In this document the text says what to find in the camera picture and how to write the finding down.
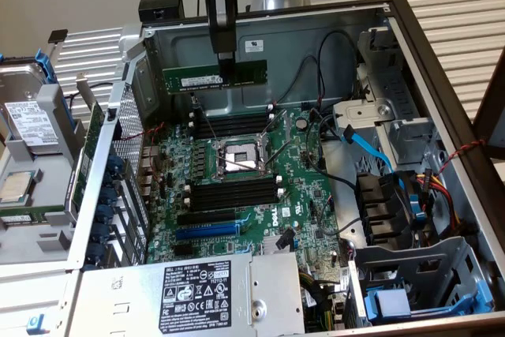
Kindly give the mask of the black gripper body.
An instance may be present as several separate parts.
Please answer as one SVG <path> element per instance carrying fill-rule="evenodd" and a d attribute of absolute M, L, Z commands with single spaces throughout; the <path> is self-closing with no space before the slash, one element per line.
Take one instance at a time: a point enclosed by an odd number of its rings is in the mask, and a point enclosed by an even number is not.
<path fill-rule="evenodd" d="M 214 52 L 235 52 L 238 0 L 205 0 L 205 3 Z"/>

